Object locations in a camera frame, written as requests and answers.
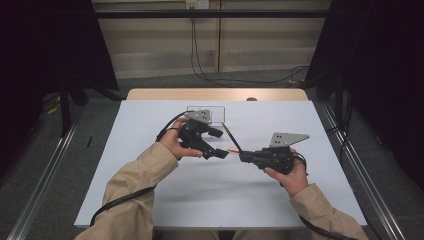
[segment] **gray floor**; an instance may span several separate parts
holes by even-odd
[[[304,71],[295,79],[302,78]],[[226,74],[208,74],[217,78],[225,77],[238,80],[270,81],[283,79],[289,70],[234,72]],[[288,87],[286,80],[275,83],[246,83],[240,81],[224,82],[229,87]],[[209,80],[201,80],[194,75],[152,77],[146,79],[120,80],[120,91],[116,94],[126,96],[135,87],[223,87]],[[81,229],[73,226],[79,208],[89,187],[92,176],[100,160],[107,141],[119,103],[87,90],[90,102],[86,106],[71,103],[72,116],[81,113],[75,133],[66,152],[52,176],[48,191],[39,209],[35,209],[34,219],[30,219],[27,231],[20,239],[73,239]],[[307,90],[308,97],[314,101],[325,128],[330,125],[323,111],[324,104],[333,101],[317,101],[315,89]],[[32,135],[16,159],[9,174],[2,180],[0,188],[0,239],[6,239],[19,215],[37,187],[49,160],[54,153],[61,133],[61,115],[43,113]],[[366,170],[370,174],[379,193],[393,213],[396,222],[406,239],[422,239],[424,236],[424,194],[411,179],[399,168],[389,149],[376,141],[376,133],[367,123],[361,112],[354,107],[350,124],[349,139],[358,152]],[[340,144],[335,135],[329,136],[337,154]],[[343,157],[345,173],[355,191],[358,202],[371,225],[382,239],[389,239],[380,217],[374,210],[358,177]],[[365,227],[370,239],[377,239],[370,227]],[[293,230],[294,239],[309,239],[309,231]]]

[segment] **person's left hand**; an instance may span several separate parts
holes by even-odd
[[[178,141],[178,131],[181,129],[183,123],[189,119],[182,117],[175,120],[174,124],[168,129],[160,139],[160,143],[164,145],[168,150],[175,156],[176,159],[180,159],[184,156],[187,157],[202,157],[203,153],[197,149],[183,148]]]

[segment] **beige sleeve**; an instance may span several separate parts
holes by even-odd
[[[333,208],[316,184],[290,199],[295,211],[316,227],[355,239],[368,239],[356,220]],[[315,240],[328,239],[312,232]]]
[[[154,143],[108,182],[103,205],[138,190],[155,186],[178,166],[161,143]],[[151,239],[154,192],[115,206],[96,217],[95,224],[77,236],[82,239]]]

